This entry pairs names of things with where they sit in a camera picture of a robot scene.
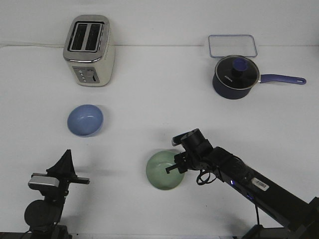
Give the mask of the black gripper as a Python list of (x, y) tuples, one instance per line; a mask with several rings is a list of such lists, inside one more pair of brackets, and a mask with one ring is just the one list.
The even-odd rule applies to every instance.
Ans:
[(68, 188), (71, 183), (76, 184), (89, 184), (89, 178), (78, 177), (75, 173), (72, 153), (71, 150), (68, 149), (62, 155), (62, 157), (57, 161), (55, 165), (46, 170), (47, 174), (41, 173), (33, 173), (31, 175), (35, 176), (47, 176), (47, 177), (55, 177), (59, 180), (58, 187), (36, 187), (32, 188), (32, 190), (39, 191), (42, 196), (49, 198), (58, 198), (58, 197), (66, 197), (68, 195)]
[(213, 151), (213, 147), (198, 128), (189, 131), (186, 142), (182, 147), (185, 152), (174, 156), (175, 164), (165, 169), (167, 174), (175, 169), (178, 169), (179, 173), (188, 170), (212, 171), (213, 166), (208, 159), (208, 155)]

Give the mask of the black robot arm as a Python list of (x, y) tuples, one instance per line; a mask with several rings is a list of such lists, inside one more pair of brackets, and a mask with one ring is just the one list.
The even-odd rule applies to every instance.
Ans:
[(32, 239), (72, 238), (67, 226), (60, 224), (71, 183), (87, 185), (90, 179), (76, 175), (70, 149), (45, 173), (32, 173), (28, 186), (44, 197), (43, 200), (31, 202), (24, 212)]
[(306, 203), (267, 177), (246, 165), (239, 157), (221, 147), (213, 147), (199, 129), (172, 138), (173, 146), (182, 145), (183, 153), (174, 156), (175, 164), (167, 173), (178, 169), (179, 173), (198, 170), (196, 182), (205, 185), (213, 179), (203, 175), (214, 174), (246, 199), (261, 209), (281, 227), (265, 228), (254, 225), (245, 239), (317, 239), (319, 237), (319, 199)]

